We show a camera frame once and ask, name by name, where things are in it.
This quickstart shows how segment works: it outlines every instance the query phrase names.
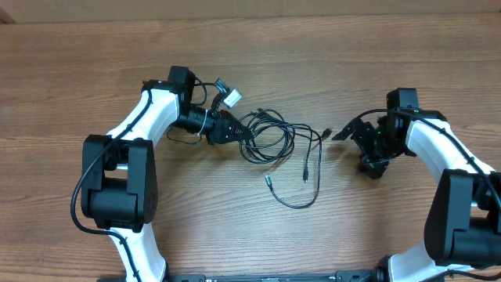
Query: wooden table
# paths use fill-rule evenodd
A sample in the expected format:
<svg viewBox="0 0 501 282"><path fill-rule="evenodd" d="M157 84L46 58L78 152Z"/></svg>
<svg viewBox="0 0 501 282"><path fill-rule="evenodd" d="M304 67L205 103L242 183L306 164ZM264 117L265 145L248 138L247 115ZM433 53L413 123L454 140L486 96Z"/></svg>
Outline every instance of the wooden table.
<svg viewBox="0 0 501 282"><path fill-rule="evenodd" d="M1 281L124 273L109 238L71 222L81 145L117 126L139 101L141 81L166 78L171 65L237 87L244 95L231 109L237 117L267 107L319 131L384 107L396 87L416 87L422 108L440 110L474 154L501 169L496 13L2 25L0 39ZM299 146L270 167L244 161L237 144L163 138L153 227L171 271L372 268L422 240L437 185L419 159L400 157L371 180L355 171L352 141L329 140L319 199L297 211L273 199L264 174L283 197L308 201L304 154Z"/></svg>

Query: table surface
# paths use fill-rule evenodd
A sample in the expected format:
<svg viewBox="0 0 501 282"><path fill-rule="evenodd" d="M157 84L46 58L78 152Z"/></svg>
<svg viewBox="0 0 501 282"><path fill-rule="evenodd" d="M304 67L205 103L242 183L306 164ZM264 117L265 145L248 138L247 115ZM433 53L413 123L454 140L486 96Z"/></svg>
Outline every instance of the table surface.
<svg viewBox="0 0 501 282"><path fill-rule="evenodd" d="M415 87L422 108L440 110L477 157L501 169L499 27L497 13L1 25L0 280L124 273L109 238L71 222L81 146L122 122L141 81L165 79L171 65L237 87L237 117L272 108L318 131L338 131L385 107L392 89ZM355 170L352 141L323 145L319 199L298 211L274 200L264 175L282 197L308 201L304 140L271 166L247 163L235 143L163 138L153 228L171 271L332 273L372 268L422 240L437 185L418 158L402 156L371 180Z"/></svg>

